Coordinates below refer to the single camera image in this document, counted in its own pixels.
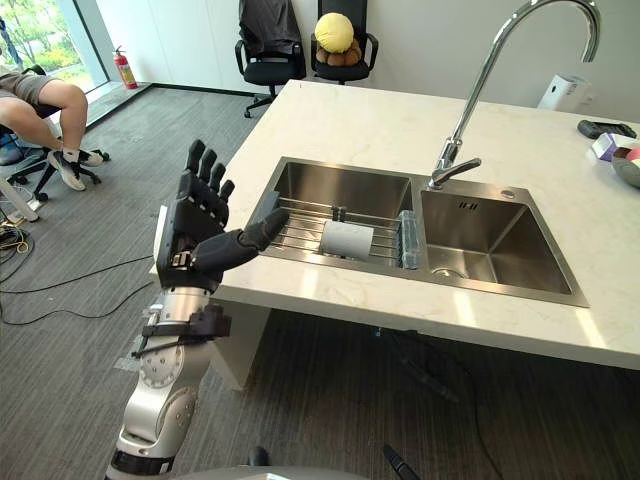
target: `floor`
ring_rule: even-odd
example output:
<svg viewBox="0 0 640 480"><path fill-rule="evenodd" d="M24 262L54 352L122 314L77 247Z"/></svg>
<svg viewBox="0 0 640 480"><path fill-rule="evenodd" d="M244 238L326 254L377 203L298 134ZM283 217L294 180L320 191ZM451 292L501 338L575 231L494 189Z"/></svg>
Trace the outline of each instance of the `floor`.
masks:
<svg viewBox="0 0 640 480"><path fill-rule="evenodd" d="M148 255L158 207L175 194L188 145L201 138L228 161L259 120L243 117L249 101L156 88L93 128L86 146L113 158L97 172L103 183L78 193L59 178L50 182L41 220L25 227L35 250L0 288L37 288ZM24 322L60 308L104 313L145 284L150 265L143 260L34 294L4 293L4 317ZM115 365L156 294L148 287L101 319L61 313L2 326L3 480L103 478L136 380ZM374 333L272 312L244 392L207 373L174 471L239 464L262 444L277 464L391 480L381 454L388 442L425 480L495 478L474 435L466 377L405 342L460 396L458 404L447 402L406 376ZM506 479L640 478L640 372L432 341L472 372L483 435Z"/></svg>

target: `faucet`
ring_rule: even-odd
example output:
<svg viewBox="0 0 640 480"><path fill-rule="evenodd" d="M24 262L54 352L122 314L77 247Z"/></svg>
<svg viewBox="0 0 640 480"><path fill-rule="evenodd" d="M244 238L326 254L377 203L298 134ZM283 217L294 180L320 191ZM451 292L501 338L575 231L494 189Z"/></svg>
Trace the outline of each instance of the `faucet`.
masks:
<svg viewBox="0 0 640 480"><path fill-rule="evenodd" d="M482 69L480 70L480 73L473 85L473 89L469 94L462 116L460 117L460 120L458 120L458 124L456 125L453 134L450 137L447 137L444 145L442 146L442 151L440 152L440 156L436 162L435 169L433 170L431 179L427 184L427 188L429 190L440 190L442 188L442 184L449 180L449 178L457 175L458 173L471 170L482 163L479 158L474 158L467 162L453 165L456 155L458 154L458 150L462 145L462 133L471 119L473 110L476 108L480 92L482 91L482 88L484 87L484 84L496 63L496 60L500 55L500 51L509 37L509 34L515 30L520 22L534 10L544 7L545 5L558 2L573 3L582 11L588 24L588 38L584 51L582 52L582 61L591 62L596 56L598 43L600 42L600 12L598 11L598 7L596 7L595 2L591 0L528 0L527 3L522 5L507 19L506 22L504 22L504 25L502 25L500 30L498 30L498 33L493 39L489 54L487 55L484 65L482 66Z"/></svg>

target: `shorts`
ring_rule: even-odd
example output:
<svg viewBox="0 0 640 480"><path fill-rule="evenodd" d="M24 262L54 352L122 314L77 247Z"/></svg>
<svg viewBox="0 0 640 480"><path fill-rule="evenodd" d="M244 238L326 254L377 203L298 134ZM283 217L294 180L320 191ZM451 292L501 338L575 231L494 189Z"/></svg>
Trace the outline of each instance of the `shorts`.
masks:
<svg viewBox="0 0 640 480"><path fill-rule="evenodd" d="M40 105L38 102L40 90L51 80L55 80L55 78L47 75L8 73L0 77L0 98L19 98L31 105L38 106Z"/></svg>

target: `double sink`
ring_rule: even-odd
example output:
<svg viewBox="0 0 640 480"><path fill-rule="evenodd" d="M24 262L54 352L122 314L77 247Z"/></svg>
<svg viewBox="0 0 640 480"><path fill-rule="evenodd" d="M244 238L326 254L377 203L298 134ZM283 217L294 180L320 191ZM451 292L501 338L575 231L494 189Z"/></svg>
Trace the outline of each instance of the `double sink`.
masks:
<svg viewBox="0 0 640 480"><path fill-rule="evenodd" d="M283 157L251 222L276 206L289 210L264 252L272 257L588 306L527 190L449 180L430 191L427 180ZM332 219L374 228L368 259L321 252L323 224ZM411 262L403 262L407 244L415 247Z"/></svg>

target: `chair backrest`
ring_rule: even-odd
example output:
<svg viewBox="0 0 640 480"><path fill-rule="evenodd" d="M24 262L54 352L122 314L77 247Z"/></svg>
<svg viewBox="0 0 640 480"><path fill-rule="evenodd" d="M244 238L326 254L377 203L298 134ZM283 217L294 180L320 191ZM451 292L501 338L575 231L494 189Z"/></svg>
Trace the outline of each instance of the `chair backrest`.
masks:
<svg viewBox="0 0 640 480"><path fill-rule="evenodd" d="M367 0L318 0L318 18L330 12L341 13L351 20L355 37L364 52L367 43Z"/></svg>

